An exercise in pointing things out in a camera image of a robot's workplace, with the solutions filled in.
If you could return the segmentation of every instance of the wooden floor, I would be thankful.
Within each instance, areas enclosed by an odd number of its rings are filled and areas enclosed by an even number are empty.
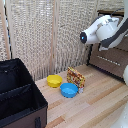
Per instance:
[[[86,78],[84,93],[65,98],[46,79],[36,82],[48,101],[46,128],[110,128],[128,101],[128,87],[91,66],[76,68]],[[67,72],[59,74],[66,81]]]

